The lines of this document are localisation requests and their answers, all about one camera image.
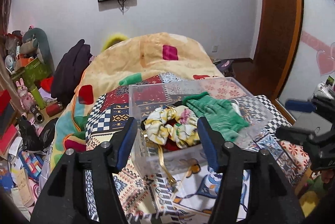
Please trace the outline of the pink rabbit toy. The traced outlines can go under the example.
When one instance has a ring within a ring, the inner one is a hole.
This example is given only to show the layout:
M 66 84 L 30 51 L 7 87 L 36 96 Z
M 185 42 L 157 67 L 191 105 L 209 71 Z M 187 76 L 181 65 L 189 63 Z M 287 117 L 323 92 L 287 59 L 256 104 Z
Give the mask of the pink rabbit toy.
M 19 81 L 16 81 L 16 86 L 22 109 L 29 111 L 30 108 L 35 105 L 32 94 L 28 91 L 22 78 L 20 78 Z

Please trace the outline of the red cylinder can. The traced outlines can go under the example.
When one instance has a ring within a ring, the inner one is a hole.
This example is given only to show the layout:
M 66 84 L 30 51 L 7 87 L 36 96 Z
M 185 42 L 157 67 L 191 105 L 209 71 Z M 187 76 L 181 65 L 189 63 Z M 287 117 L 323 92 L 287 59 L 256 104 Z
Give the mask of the red cylinder can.
M 55 103 L 52 103 L 51 105 L 46 107 L 46 114 L 49 117 L 52 117 L 52 116 L 55 116 L 55 115 L 61 113 L 63 111 L 63 109 L 64 109 L 64 107 L 63 107 L 62 103 L 55 102 Z

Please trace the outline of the beige patchwork quilt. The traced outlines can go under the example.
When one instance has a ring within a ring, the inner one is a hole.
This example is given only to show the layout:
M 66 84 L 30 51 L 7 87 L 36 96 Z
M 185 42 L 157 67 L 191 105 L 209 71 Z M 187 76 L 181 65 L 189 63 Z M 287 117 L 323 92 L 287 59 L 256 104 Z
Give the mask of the beige patchwork quilt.
M 94 58 L 73 89 L 71 101 L 56 123 L 50 167 L 54 169 L 65 152 L 64 138 L 80 129 L 74 118 L 87 116 L 93 109 L 93 105 L 79 102 L 82 86 L 90 85 L 93 100 L 97 101 L 101 95 L 118 88 L 126 77 L 137 74 L 147 79 L 165 72 L 182 79 L 223 76 L 199 42 L 181 35 L 148 34 L 113 45 Z

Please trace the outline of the clear plastic storage box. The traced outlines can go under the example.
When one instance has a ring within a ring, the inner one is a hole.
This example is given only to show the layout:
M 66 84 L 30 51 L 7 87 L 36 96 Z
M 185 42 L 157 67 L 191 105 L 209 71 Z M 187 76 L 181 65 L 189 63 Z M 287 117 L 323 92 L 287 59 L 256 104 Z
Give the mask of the clear plastic storage box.
M 175 175 L 206 161 L 197 130 L 200 117 L 246 149 L 273 118 L 232 77 L 131 85 L 129 114 L 139 124 L 131 156 L 141 177 Z

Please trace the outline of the grey backpack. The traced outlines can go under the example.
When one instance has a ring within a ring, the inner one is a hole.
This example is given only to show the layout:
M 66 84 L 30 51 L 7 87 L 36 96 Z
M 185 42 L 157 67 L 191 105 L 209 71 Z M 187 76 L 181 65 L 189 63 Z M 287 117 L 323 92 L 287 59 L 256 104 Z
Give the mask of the grey backpack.
M 221 60 L 219 63 L 216 63 L 217 69 L 225 76 L 225 77 L 235 77 L 234 70 L 232 68 L 234 60 Z

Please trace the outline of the green gift box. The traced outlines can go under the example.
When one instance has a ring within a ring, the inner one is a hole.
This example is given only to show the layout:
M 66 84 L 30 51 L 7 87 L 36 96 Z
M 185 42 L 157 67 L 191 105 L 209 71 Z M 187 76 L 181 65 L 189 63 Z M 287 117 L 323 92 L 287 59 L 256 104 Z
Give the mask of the green gift box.
M 24 68 L 19 69 L 15 72 L 11 79 L 14 83 L 23 79 L 24 84 L 27 88 L 30 88 L 35 84 L 35 81 L 41 81 L 52 75 L 52 70 L 48 64 L 43 64 L 38 58 L 35 58 L 28 63 Z

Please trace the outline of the gold ribbon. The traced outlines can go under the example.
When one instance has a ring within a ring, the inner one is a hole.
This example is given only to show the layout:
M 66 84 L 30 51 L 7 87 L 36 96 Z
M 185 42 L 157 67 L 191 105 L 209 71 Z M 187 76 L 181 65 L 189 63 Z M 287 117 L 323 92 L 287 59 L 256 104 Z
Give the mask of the gold ribbon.
M 164 152 L 163 152 L 162 146 L 158 145 L 157 147 L 158 147 L 157 150 L 158 150 L 158 158 L 159 158 L 160 167 L 165 172 L 165 174 L 167 176 L 168 183 L 170 184 L 171 188 L 173 189 L 173 191 L 175 191 L 175 189 L 177 187 L 177 181 L 171 175 L 171 173 L 169 173 L 168 169 L 166 168 L 165 161 L 164 161 Z

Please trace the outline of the yellow green fuzzy pillow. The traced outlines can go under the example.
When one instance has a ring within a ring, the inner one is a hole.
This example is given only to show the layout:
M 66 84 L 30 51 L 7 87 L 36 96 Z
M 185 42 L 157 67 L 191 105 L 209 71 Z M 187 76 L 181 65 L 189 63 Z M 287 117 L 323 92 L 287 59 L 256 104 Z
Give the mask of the yellow green fuzzy pillow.
M 104 52 L 108 48 L 112 47 L 113 45 L 128 40 L 128 37 L 122 33 L 115 33 L 108 37 L 108 39 L 104 42 L 102 46 L 101 52 Z

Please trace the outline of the wall power socket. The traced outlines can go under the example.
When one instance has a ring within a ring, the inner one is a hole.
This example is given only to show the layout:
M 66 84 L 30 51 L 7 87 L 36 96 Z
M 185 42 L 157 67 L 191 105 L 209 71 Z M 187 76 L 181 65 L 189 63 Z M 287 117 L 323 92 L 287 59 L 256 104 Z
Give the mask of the wall power socket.
M 212 53 L 216 53 L 218 51 L 218 46 L 217 45 L 214 45 L 212 47 Z

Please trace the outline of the pink heart wall sticker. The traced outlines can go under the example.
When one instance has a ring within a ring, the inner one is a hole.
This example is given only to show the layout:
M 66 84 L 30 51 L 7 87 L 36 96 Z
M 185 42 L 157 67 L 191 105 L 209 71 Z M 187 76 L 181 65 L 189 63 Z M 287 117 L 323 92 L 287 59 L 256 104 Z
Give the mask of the pink heart wall sticker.
M 334 43 L 329 46 L 306 31 L 302 31 L 300 41 L 316 51 L 316 61 L 321 76 L 334 72 Z

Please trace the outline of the green knitted glove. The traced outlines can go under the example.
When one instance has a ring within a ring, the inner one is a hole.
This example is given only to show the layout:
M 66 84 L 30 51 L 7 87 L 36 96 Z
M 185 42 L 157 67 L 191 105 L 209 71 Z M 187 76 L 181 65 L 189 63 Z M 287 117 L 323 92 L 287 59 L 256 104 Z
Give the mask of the green knitted glove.
M 249 126 L 229 100 L 215 99 L 206 91 L 185 97 L 182 104 L 198 118 L 205 117 L 211 128 L 219 132 L 226 141 L 234 142 L 239 137 L 239 132 Z

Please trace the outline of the striped red curtain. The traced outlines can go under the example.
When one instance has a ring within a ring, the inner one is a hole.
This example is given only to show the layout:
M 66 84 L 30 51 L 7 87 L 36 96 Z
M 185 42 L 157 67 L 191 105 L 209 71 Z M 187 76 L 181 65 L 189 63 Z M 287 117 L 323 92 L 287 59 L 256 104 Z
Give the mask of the striped red curtain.
M 15 98 L 14 84 L 5 66 L 5 42 L 8 33 L 11 0 L 1 0 L 1 90 L 7 90 L 11 99 Z

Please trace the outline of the grey green plush toy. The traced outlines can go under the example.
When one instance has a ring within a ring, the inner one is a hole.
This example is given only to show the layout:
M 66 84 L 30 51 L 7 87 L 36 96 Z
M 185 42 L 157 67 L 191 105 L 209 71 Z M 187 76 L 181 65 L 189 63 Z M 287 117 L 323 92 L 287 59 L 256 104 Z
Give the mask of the grey green plush toy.
M 39 61 L 54 71 L 54 63 L 50 52 L 46 33 L 40 28 L 29 29 L 23 35 L 23 43 L 19 48 L 20 54 L 36 54 Z

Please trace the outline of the yellow floral scrunchie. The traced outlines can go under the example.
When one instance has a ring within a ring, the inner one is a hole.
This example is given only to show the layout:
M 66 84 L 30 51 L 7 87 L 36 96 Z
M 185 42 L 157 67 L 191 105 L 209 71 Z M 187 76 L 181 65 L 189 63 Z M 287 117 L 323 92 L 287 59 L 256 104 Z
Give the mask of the yellow floral scrunchie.
M 198 118 L 188 107 L 162 106 L 141 122 L 141 130 L 149 141 L 164 146 L 171 140 L 180 149 L 200 143 Z

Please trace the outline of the dark purple jacket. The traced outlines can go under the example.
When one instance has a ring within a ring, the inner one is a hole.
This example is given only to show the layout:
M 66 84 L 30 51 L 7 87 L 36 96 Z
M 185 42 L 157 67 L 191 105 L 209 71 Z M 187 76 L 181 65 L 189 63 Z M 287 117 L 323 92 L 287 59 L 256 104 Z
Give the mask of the dark purple jacket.
M 53 75 L 50 93 L 52 98 L 56 98 L 64 107 L 72 100 L 74 89 L 80 83 L 91 57 L 90 46 L 81 39 L 64 54 L 59 62 Z

